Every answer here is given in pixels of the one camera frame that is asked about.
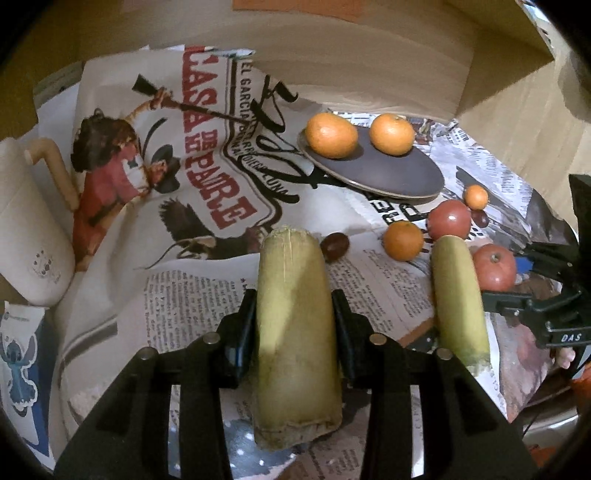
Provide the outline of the orange sleeve forearm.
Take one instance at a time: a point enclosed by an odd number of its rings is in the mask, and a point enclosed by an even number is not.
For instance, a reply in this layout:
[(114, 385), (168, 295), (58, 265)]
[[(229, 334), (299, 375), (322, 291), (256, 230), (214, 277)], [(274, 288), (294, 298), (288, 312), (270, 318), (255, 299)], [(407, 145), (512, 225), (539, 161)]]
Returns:
[(585, 366), (582, 374), (570, 382), (573, 391), (575, 403), (580, 411), (590, 409), (591, 404), (591, 367)]

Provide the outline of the person's right hand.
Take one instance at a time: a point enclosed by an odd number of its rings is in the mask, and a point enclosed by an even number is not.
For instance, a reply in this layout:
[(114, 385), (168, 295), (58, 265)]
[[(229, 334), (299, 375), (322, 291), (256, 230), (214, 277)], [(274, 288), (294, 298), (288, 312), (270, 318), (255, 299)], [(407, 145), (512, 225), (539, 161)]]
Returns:
[(569, 369), (576, 358), (576, 352), (572, 347), (563, 347), (552, 350), (554, 365), (557, 368)]

